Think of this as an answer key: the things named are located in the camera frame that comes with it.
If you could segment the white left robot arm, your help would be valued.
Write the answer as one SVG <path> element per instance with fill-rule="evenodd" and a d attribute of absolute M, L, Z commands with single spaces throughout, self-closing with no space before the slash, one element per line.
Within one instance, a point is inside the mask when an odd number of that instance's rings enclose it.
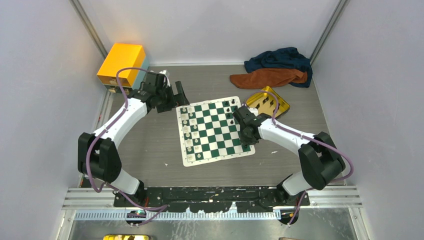
<path fill-rule="evenodd" d="M 93 133 L 82 133 L 78 138 L 77 169 L 94 179 L 103 181 L 126 195 L 133 206 L 141 206 L 147 191 L 144 183 L 131 176 L 122 167 L 118 148 L 133 126 L 152 109 L 158 113 L 189 105 L 183 85 L 177 81 L 171 85 L 168 73 L 148 72 L 140 87 L 126 95 L 124 104 L 102 127 Z"/>

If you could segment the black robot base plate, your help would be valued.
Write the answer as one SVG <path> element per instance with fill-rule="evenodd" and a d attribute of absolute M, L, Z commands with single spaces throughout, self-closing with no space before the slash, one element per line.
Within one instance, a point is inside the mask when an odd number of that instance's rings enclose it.
<path fill-rule="evenodd" d="M 305 195 L 290 196 L 279 186 L 148 187 L 134 195 L 115 194 L 114 207 L 159 208 L 168 213 L 269 213 L 275 207 L 309 205 Z"/>

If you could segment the green white chess mat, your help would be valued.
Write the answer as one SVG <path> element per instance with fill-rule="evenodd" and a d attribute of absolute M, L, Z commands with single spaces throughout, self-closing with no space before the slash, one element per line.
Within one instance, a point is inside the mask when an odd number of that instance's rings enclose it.
<path fill-rule="evenodd" d="M 232 98 L 236 98 L 236 104 L 231 104 Z M 224 102 L 229 102 L 229 106 L 225 106 Z M 238 96 L 195 102 L 175 109 L 184 167 L 256 153 L 253 145 L 241 144 L 240 125 L 233 117 L 232 106 L 242 106 Z M 182 107 L 186 108 L 186 112 L 181 112 Z M 225 108 L 230 108 L 230 112 L 225 112 Z M 227 119 L 227 114 L 231 114 L 232 118 Z"/>

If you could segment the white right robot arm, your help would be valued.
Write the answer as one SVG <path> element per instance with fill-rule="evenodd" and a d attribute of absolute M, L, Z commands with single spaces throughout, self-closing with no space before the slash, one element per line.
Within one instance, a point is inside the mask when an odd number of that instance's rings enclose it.
<path fill-rule="evenodd" d="M 266 140 L 298 156 L 301 170 L 286 177 L 276 186 L 276 199 L 291 205 L 299 193 L 308 189 L 322 190 L 333 181 L 346 164 L 329 134 L 304 133 L 278 122 L 266 113 L 255 115 L 245 105 L 233 117 L 240 126 L 240 142 L 251 146 Z"/>

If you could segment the gold metal tin tray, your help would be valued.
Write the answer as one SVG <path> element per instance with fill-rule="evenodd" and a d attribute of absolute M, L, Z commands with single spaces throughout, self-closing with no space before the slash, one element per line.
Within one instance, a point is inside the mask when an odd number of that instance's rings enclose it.
<path fill-rule="evenodd" d="M 267 114 L 273 116 L 275 109 L 277 112 L 275 118 L 278 119 L 290 110 L 290 105 L 279 96 L 270 86 L 266 86 L 260 91 L 251 95 L 245 104 L 256 114 Z"/>

